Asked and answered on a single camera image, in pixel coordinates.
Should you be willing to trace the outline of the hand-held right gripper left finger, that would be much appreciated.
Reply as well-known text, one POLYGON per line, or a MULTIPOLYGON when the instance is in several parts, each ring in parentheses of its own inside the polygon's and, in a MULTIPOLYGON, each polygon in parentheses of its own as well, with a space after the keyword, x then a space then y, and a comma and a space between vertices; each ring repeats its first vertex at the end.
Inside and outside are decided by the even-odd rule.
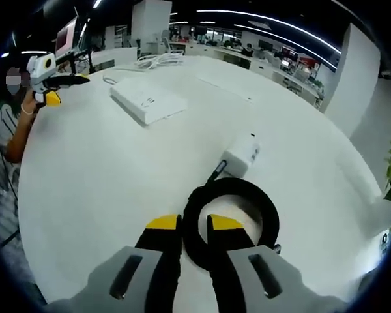
POLYGON ((86 287, 48 312, 172 312, 181 275, 182 217, 149 222, 133 246, 125 246, 89 275, 86 287))

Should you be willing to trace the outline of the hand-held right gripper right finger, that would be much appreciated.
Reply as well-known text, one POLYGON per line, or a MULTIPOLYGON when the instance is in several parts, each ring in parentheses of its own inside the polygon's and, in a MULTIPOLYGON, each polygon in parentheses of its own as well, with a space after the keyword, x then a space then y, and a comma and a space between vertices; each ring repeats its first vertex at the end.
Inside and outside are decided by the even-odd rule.
POLYGON ((300 271, 276 250, 255 246, 243 225, 211 214, 209 270, 219 312, 343 312, 345 302, 304 285, 300 271))

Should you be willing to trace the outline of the person's left hand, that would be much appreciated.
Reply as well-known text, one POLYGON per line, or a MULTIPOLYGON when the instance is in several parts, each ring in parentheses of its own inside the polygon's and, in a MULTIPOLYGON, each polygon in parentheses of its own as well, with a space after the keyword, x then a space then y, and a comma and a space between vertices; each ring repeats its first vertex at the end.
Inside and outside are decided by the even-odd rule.
POLYGON ((29 90, 25 94, 24 100, 21 104, 21 110, 23 113, 26 113, 27 115, 31 115, 36 110, 36 104, 37 101, 33 96, 33 92, 32 90, 29 90))

